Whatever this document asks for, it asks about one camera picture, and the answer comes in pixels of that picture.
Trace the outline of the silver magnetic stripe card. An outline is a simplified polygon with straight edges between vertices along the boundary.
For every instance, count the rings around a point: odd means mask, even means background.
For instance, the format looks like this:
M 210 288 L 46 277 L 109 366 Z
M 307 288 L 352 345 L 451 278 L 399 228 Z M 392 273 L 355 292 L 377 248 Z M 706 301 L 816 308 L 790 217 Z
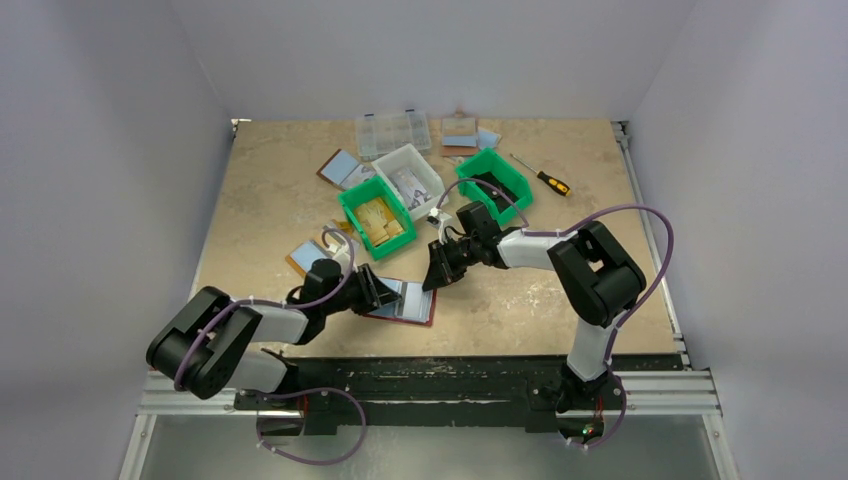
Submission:
M 417 324 L 431 321 L 436 301 L 436 291 L 425 292 L 422 283 L 402 281 L 398 293 L 402 299 L 394 304 L 395 318 Z

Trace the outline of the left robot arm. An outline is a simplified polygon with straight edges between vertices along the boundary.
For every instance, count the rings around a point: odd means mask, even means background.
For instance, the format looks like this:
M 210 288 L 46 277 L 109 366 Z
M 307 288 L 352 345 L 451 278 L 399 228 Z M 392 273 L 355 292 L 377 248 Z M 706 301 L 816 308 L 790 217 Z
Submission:
M 298 382 L 276 354 L 252 355 L 255 342 L 306 345 L 329 316 L 369 314 L 402 298 L 369 265 L 343 268 L 332 259 L 313 262 L 300 286 L 283 302 L 235 300 L 206 286 L 197 292 L 149 344 L 149 367 L 166 375 L 177 391 L 208 399 L 225 388 L 259 391 L 272 408 L 297 399 Z

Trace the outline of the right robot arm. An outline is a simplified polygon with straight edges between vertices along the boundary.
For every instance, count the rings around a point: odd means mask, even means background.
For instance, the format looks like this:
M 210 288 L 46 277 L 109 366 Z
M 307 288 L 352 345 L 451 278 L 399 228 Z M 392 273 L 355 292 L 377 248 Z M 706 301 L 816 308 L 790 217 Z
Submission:
M 462 234 L 428 244 L 429 265 L 422 289 L 431 291 L 462 279 L 483 264 L 497 269 L 552 271 L 578 316 L 576 336 L 561 381 L 564 399 L 584 407 L 601 391 L 614 323 L 633 310 L 647 287 L 644 273 L 608 228 L 590 221 L 571 233 L 502 228 L 480 201 L 456 211 Z

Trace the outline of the red card holder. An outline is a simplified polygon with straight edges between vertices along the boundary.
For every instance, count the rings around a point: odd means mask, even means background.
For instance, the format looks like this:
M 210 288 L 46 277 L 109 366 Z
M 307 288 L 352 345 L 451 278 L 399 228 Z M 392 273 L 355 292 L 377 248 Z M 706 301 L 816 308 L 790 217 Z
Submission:
M 436 290 L 424 291 L 421 282 L 389 277 L 380 277 L 380 280 L 401 298 L 365 314 L 365 317 L 418 326 L 432 325 L 437 301 Z

